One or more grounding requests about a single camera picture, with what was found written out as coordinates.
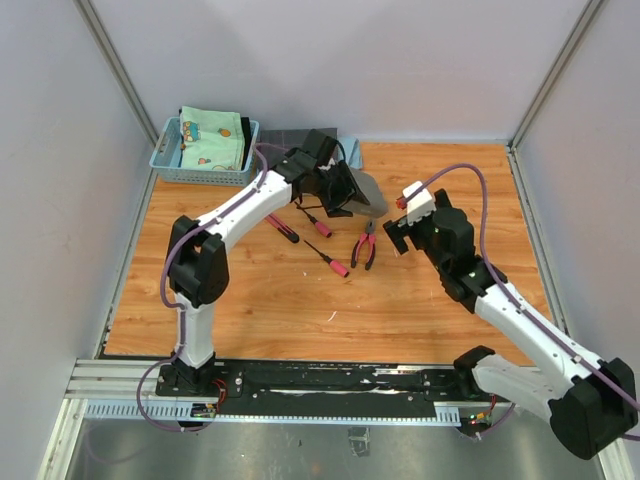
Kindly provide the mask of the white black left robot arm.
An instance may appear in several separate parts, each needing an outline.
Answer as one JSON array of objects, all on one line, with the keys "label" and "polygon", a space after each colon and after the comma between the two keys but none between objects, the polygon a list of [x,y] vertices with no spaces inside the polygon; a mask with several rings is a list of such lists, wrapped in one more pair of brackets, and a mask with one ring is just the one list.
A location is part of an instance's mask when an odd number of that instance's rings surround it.
[{"label": "white black left robot arm", "polygon": [[203,396],[219,385],[212,341],[215,304],[230,283],[228,255],[236,243],[280,208],[315,197],[329,217],[380,218],[387,203],[376,180],[333,157],[337,139],[312,129],[303,143],[263,162],[259,176],[197,219],[173,224],[161,275],[163,303],[177,313],[177,342],[163,377],[176,390]]}]

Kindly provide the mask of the grey plastic tool case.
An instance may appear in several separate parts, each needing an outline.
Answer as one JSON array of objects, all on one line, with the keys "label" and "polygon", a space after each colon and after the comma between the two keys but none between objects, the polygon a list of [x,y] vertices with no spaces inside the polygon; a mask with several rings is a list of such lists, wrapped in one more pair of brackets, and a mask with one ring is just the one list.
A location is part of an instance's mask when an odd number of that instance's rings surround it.
[{"label": "grey plastic tool case", "polygon": [[370,180],[370,187],[369,187],[368,193],[369,193],[369,200],[371,202],[371,206],[370,206],[370,214],[365,216],[369,218],[379,219],[388,213],[388,203],[385,200],[383,192],[380,189],[375,178],[372,177],[371,175],[369,176],[371,180]]}]

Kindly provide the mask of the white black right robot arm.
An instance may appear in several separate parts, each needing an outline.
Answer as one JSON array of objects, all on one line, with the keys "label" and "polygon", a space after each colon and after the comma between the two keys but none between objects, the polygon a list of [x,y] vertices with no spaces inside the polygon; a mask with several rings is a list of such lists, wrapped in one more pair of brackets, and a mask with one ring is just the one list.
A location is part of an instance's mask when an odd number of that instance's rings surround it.
[{"label": "white black right robot arm", "polygon": [[447,295],[500,330],[535,365],[529,370],[491,348],[475,347],[454,363],[453,387],[460,397],[474,400],[486,392],[524,408],[583,460],[637,425],[632,369],[619,358],[605,361],[569,338],[488,265],[476,252],[472,224],[445,190],[430,193],[414,183],[397,204],[405,216],[384,225],[397,251],[424,252]]}]

